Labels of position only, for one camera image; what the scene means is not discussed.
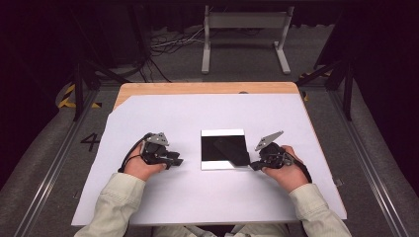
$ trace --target number 4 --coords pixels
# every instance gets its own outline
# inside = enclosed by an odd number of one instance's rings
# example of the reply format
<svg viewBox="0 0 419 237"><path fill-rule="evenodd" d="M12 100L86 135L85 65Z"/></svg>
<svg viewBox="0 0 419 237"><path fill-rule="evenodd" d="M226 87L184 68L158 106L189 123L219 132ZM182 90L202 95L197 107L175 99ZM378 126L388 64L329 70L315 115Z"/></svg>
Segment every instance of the number 4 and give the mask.
<svg viewBox="0 0 419 237"><path fill-rule="evenodd" d="M100 143L101 142L101 140L96 140L96 137L98 137L98 134L96 134L95 132L93 132L88 137L86 137L83 140L81 140L80 143L88 143L88 144L90 144L89 152L91 152L92 149L93 149L93 146L95 145L95 143Z"/></svg>

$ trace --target light green sleeve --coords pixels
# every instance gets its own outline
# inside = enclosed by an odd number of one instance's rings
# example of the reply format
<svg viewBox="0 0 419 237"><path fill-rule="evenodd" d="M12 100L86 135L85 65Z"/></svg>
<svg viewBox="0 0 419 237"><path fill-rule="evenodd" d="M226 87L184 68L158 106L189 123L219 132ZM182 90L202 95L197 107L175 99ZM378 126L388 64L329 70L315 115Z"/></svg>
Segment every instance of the light green sleeve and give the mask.
<svg viewBox="0 0 419 237"><path fill-rule="evenodd" d="M329 209L314 184L303 185L290 193L296 217L302 221L308 236L351 236L345 223Z"/></svg>
<svg viewBox="0 0 419 237"><path fill-rule="evenodd" d="M145 182L134 176L116 173L102 189L92 222L75 236L123 236L129 218L138 211Z"/></svg>

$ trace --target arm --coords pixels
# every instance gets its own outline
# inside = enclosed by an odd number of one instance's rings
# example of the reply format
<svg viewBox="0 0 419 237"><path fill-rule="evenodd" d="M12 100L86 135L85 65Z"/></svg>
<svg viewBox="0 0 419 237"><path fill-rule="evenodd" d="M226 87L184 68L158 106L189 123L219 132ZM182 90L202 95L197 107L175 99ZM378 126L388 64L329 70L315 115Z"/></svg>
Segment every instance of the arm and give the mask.
<svg viewBox="0 0 419 237"><path fill-rule="evenodd" d="M314 184L303 185L290 193L296 217L308 236L351 236L343 221L329 209Z"/></svg>
<svg viewBox="0 0 419 237"><path fill-rule="evenodd" d="M298 159L292 147L283 147ZM264 168L262 171L275 179L290 194L295 205L296 217L302 221L308 236L351 236L343 221L329 209L317 186L308 183L298 166L284 166L281 169Z"/></svg>
<svg viewBox="0 0 419 237"><path fill-rule="evenodd" d="M138 155L139 150L137 146L130 157ZM164 169L165 164L147 165L139 156L130 159L125 172L114 174L102 189L92 222L75 236L123 236L130 217L138 211L145 182Z"/></svg>

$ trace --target hand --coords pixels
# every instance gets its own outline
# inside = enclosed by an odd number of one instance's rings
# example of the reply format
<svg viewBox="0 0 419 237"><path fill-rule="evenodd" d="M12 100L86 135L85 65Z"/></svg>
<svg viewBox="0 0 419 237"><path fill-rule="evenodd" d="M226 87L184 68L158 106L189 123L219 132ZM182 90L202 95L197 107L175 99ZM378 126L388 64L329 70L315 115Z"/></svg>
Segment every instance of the hand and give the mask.
<svg viewBox="0 0 419 237"><path fill-rule="evenodd" d="M133 157L126 163L124 173L135 176L144 182L148 180L153 174L159 173L166 169L166 164L147 165L139 155L141 151L141 143L129 154L128 157Z"/></svg>
<svg viewBox="0 0 419 237"><path fill-rule="evenodd" d="M293 148L287 145L282 146L288 153L290 153L295 159L302 161L296 157L293 152ZM288 193L292 192L296 188L308 184L308 180L305 177L305 174L297 165L283 166L281 169L271 169L268 167L262 168L262 171L268 176L272 177L274 180L280 184Z"/></svg>

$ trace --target white paper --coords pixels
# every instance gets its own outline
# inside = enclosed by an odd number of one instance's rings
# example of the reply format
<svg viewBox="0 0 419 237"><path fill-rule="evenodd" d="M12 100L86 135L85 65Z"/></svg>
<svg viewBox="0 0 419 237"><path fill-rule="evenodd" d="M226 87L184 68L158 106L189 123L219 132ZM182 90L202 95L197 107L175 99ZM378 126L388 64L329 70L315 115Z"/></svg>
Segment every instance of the white paper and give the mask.
<svg viewBox="0 0 419 237"><path fill-rule="evenodd" d="M90 223L101 189L147 132L164 132L167 149L179 152L184 162L148 180L130 224L295 221L287 192L262 172L201 170L201 130L237 127L246 132L251 161L259 160L251 148L262 136L283 130L276 142L293 147L329 207L346 219L299 94L158 95L130 97L109 115L72 225Z"/></svg>

